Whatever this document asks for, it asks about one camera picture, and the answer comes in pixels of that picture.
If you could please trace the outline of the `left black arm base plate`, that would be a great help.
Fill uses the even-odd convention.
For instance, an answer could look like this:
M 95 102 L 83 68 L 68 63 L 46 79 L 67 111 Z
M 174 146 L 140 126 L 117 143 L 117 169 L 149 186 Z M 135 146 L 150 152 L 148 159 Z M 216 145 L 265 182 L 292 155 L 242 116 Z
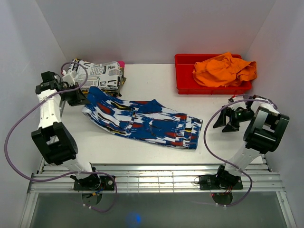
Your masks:
M 111 191 L 115 190 L 114 181 L 105 175 L 99 175 L 99 181 L 95 181 L 95 184 L 83 184 L 81 185 L 77 180 L 74 182 L 73 190 L 78 191 L 98 191 L 106 190 Z

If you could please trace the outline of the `blue white patterned trousers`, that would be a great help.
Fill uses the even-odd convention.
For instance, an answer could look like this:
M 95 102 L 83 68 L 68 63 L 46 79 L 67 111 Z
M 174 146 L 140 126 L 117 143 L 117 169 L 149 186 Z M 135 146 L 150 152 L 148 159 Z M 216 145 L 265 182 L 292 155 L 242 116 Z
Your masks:
M 195 150 L 203 121 L 169 109 L 157 100 L 128 101 L 91 87 L 82 113 L 116 136 L 167 147 Z

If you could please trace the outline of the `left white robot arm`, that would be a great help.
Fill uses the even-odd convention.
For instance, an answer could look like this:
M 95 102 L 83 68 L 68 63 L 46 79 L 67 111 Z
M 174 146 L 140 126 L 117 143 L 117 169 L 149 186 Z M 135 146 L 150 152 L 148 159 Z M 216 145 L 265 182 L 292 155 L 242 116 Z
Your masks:
M 42 103 L 40 121 L 31 138 L 48 164 L 62 165 L 74 174 L 71 178 L 85 190 L 96 190 L 101 179 L 89 162 L 77 158 L 78 147 L 71 133 L 61 121 L 61 104 L 70 106 L 86 105 L 88 99 L 83 95 L 75 81 L 76 71 L 64 73 L 56 78 L 54 72 L 41 74 L 43 82 L 36 86 L 36 95 Z

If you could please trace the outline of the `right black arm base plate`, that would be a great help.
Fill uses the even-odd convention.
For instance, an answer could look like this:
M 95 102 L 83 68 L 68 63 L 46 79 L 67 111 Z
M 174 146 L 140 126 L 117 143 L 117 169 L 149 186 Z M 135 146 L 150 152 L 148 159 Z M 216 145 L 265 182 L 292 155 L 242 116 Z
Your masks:
M 234 186 L 220 183 L 215 174 L 208 174 L 199 176 L 199 188 L 200 190 L 242 190 L 243 184 L 241 180 Z

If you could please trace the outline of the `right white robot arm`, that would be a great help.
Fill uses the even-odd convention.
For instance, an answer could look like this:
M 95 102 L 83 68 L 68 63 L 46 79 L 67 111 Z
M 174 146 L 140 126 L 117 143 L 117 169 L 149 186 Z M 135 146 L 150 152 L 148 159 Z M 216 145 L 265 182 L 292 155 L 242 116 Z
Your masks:
M 255 158 L 274 152 L 279 146 L 289 117 L 281 114 L 270 100 L 258 95 L 248 96 L 244 105 L 236 104 L 238 97 L 231 97 L 231 106 L 221 110 L 213 128 L 222 127 L 223 133 L 238 132 L 240 123 L 249 121 L 245 130 L 244 146 L 228 161 L 218 168 L 214 182 L 225 189 L 240 182 L 241 171 Z

